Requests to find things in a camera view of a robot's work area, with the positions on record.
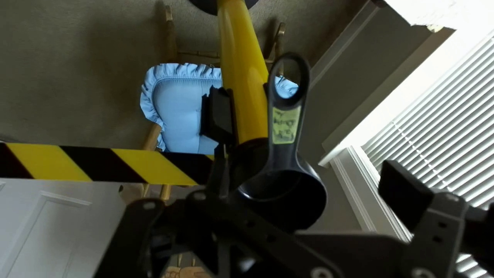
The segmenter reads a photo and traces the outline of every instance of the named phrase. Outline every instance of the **wall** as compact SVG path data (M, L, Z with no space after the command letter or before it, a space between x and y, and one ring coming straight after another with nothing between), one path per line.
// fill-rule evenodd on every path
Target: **wall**
M315 83L301 139L301 154L312 165L321 160L321 142L329 132L429 35L428 29L409 26L389 9L384 10L371 1L364 4L313 68ZM360 228L334 170L318 166L318 171L327 185L330 202L313 228Z

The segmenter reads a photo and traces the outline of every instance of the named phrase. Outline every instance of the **yellow and black striped tape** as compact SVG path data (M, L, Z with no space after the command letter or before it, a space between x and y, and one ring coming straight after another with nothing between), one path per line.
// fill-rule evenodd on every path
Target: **yellow and black striped tape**
M198 185L212 163L204 154L0 143L0 177L16 179Z

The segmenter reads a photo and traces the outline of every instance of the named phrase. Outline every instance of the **window blind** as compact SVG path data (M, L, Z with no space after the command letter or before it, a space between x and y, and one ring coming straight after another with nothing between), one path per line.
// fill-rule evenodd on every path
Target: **window blind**
M494 202L494 37L493 34L422 98L363 145L380 171L395 159L435 191L469 203ZM469 254L459 270L489 276Z

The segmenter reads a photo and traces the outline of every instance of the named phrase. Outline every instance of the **blue fabric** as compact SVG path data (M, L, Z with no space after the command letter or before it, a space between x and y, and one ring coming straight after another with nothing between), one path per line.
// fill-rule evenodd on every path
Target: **blue fabric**
M202 95L221 86L221 69L196 63L162 63L148 69L141 92L144 115L158 123L158 148L171 153L213 154L218 145L201 136ZM290 97L296 85L276 78L281 97Z

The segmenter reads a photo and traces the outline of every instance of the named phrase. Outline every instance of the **yellow pole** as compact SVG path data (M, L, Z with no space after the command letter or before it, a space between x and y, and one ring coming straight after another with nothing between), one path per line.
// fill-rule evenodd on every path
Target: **yellow pole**
M238 143L267 137L267 68L244 0L218 0L222 86L233 91Z

